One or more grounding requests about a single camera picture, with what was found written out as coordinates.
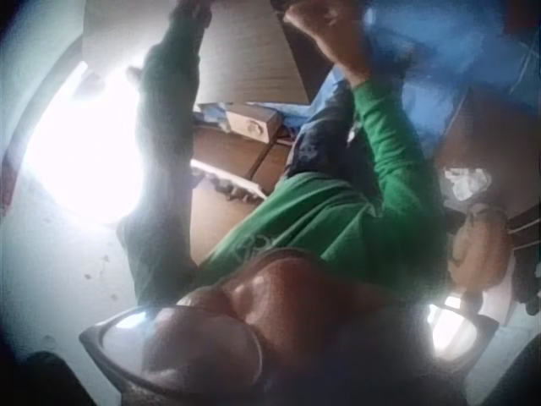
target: white wall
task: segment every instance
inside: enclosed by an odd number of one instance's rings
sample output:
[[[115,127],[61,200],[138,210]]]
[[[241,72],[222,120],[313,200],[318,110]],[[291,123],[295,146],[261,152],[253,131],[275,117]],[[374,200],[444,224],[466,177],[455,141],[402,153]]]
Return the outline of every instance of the white wall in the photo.
[[[83,33],[86,0],[28,0],[0,45],[0,156],[37,87]]]
[[[135,306],[114,230],[81,222],[23,172],[0,231],[3,327],[16,356],[53,351],[98,404],[117,404],[78,339],[88,326]]]

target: blue jeans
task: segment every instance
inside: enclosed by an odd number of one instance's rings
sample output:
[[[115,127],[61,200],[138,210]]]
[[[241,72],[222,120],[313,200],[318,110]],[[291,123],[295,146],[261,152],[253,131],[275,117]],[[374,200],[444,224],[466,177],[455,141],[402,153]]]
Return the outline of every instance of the blue jeans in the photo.
[[[283,177],[323,173],[348,181],[367,198],[377,196],[372,153],[361,125],[355,117],[349,84],[345,80],[338,82],[324,106],[299,131]],[[354,136],[348,141],[351,131]]]

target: logo on shirt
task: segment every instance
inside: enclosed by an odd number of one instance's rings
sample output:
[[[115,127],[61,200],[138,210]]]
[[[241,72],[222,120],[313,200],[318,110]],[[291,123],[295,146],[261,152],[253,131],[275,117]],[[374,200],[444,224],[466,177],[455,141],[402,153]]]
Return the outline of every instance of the logo on shirt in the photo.
[[[265,235],[249,235],[235,247],[233,255],[237,261],[245,263],[257,255],[274,248],[274,245],[274,240]]]

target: sleeve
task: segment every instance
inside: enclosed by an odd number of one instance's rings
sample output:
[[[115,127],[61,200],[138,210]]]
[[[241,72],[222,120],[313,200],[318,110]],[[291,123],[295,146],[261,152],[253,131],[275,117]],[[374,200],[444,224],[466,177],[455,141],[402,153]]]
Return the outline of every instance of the sleeve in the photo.
[[[140,305],[176,302],[190,290],[196,273],[189,246],[192,111],[210,11],[201,18],[199,9],[194,15],[185,4],[175,10],[163,41],[145,60],[136,127],[144,184],[138,206],[117,229]]]
[[[445,228],[435,170],[424,158],[415,130],[391,88],[368,80],[353,90],[355,106],[374,155],[381,199],[363,229],[373,261],[402,269],[379,275],[402,292],[439,290],[446,285]]]

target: blue fabric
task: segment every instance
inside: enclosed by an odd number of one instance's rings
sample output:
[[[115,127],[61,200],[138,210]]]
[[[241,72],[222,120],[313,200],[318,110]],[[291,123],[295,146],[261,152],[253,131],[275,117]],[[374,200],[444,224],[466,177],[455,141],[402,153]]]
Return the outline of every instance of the blue fabric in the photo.
[[[375,71],[402,88],[402,104],[432,156],[468,86],[486,85],[541,111],[539,33],[503,35],[501,0],[372,0],[363,16]],[[324,104],[333,69],[311,106],[265,104],[297,129]]]

